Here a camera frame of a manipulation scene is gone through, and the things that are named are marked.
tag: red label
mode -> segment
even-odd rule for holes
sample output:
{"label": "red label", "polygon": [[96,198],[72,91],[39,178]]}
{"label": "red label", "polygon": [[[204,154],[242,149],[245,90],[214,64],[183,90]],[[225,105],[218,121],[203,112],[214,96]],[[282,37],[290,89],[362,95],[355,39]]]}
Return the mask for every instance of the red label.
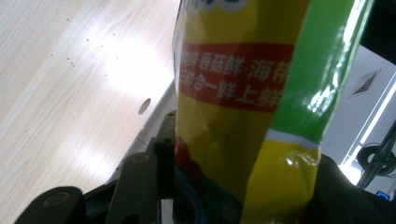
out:
{"label": "red label", "polygon": [[184,43],[179,90],[213,105],[274,113],[292,51],[279,44]]}

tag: snack bag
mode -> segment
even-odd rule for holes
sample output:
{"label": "snack bag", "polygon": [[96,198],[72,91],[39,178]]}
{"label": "snack bag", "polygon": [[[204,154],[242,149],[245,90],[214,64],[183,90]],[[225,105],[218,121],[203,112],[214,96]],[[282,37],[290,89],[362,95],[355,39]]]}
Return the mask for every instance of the snack bag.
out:
{"label": "snack bag", "polygon": [[312,198],[319,143],[372,4],[311,1],[281,103],[249,179],[242,223],[292,223]]}
{"label": "snack bag", "polygon": [[[314,0],[308,7],[308,3],[181,2],[175,35],[176,164],[180,186],[188,194],[185,198],[199,214],[197,223],[287,222],[295,220],[312,197],[318,142],[369,4]],[[324,18],[329,15],[320,15],[322,10],[332,16]],[[309,51],[294,55],[293,75],[282,99],[306,12],[299,46]],[[326,21],[324,29],[316,19]],[[320,51],[316,48],[324,44],[329,45],[316,58]],[[317,70],[307,71],[312,67]]]}
{"label": "snack bag", "polygon": [[198,190],[208,221],[239,223],[307,4],[182,1],[176,163]]}

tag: red graphic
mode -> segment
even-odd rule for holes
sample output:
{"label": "red graphic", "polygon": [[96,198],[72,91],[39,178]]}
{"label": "red graphic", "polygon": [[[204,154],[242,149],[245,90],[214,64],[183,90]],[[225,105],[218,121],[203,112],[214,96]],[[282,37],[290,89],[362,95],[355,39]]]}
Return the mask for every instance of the red graphic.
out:
{"label": "red graphic", "polygon": [[292,45],[183,44],[181,92],[213,105],[274,113]]}
{"label": "red graphic", "polygon": [[184,141],[178,137],[176,142],[176,165],[178,168],[184,171],[191,183],[197,188],[197,191],[202,194],[204,192],[204,185],[202,183],[204,174],[202,173],[201,167],[196,161],[191,159],[189,148],[184,143]]}

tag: wooden table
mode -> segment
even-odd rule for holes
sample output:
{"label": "wooden table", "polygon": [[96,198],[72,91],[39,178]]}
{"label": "wooden table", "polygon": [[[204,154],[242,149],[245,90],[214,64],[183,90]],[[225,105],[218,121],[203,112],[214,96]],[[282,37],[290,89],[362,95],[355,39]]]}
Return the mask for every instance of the wooden table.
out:
{"label": "wooden table", "polygon": [[1,223],[109,179],[174,77],[178,3],[0,1]]}

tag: black plastic part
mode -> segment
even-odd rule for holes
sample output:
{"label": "black plastic part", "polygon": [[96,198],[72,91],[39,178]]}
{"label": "black plastic part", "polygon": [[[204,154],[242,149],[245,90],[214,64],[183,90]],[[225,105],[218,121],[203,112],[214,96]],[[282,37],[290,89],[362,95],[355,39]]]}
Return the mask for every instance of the black plastic part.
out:
{"label": "black plastic part", "polygon": [[394,223],[394,215],[389,214],[396,211],[393,204],[386,202],[385,207],[379,212],[381,208],[353,186],[332,159],[322,155],[314,198],[304,219],[306,223]]}
{"label": "black plastic part", "polygon": [[86,205],[86,224],[105,223],[107,210],[111,203],[117,180],[84,194]]}
{"label": "black plastic part", "polygon": [[379,146],[378,151],[374,154],[373,159],[370,161],[370,165],[364,169],[364,173],[361,176],[357,186],[365,189],[373,181],[376,175],[381,172],[383,164],[389,159],[390,153],[392,153],[393,146],[396,141],[396,120],[393,121],[392,126],[388,130],[387,135]]}
{"label": "black plastic part", "polygon": [[161,223],[157,170],[154,153],[136,153],[125,159],[106,223]]}
{"label": "black plastic part", "polygon": [[[369,162],[369,157],[374,155],[379,150],[379,146],[364,147],[362,148],[358,155],[357,160],[361,168],[367,169],[371,164]],[[393,152],[389,153],[389,157],[383,162],[382,168],[378,171],[377,175],[390,175],[396,169],[396,157]]]}
{"label": "black plastic part", "polygon": [[396,206],[394,202],[389,202],[384,198],[375,196],[364,189],[361,189],[361,194],[375,207],[378,213],[386,219],[389,223],[396,223]]}
{"label": "black plastic part", "polygon": [[376,0],[361,38],[361,44],[396,63],[396,1]]}
{"label": "black plastic part", "polygon": [[154,153],[158,157],[158,176],[161,199],[174,196],[176,111],[168,113],[154,140]]}
{"label": "black plastic part", "polygon": [[50,189],[35,198],[15,223],[84,223],[85,205],[81,190],[74,187]]}

